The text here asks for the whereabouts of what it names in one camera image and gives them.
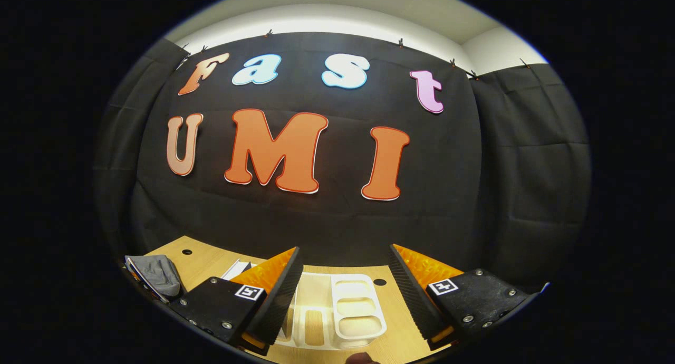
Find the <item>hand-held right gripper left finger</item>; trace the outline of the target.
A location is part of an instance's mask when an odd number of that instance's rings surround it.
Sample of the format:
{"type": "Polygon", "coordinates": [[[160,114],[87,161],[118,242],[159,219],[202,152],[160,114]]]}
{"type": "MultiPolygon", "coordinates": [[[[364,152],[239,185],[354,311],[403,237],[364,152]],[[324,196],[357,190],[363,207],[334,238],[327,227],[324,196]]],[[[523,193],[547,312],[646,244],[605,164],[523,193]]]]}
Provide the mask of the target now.
{"type": "Polygon", "coordinates": [[[230,280],[210,277],[170,308],[218,340],[265,356],[284,325],[302,270],[299,247],[290,248],[230,280]]]}

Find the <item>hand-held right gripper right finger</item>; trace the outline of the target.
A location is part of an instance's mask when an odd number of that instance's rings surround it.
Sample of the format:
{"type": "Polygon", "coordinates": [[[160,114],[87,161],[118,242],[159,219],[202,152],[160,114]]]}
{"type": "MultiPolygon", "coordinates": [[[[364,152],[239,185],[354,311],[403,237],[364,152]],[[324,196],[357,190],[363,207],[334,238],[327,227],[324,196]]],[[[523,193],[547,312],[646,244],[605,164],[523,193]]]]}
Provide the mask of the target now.
{"type": "Polygon", "coordinates": [[[390,271],[431,350],[482,339],[538,297],[486,269],[461,271],[397,244],[390,271]]]}

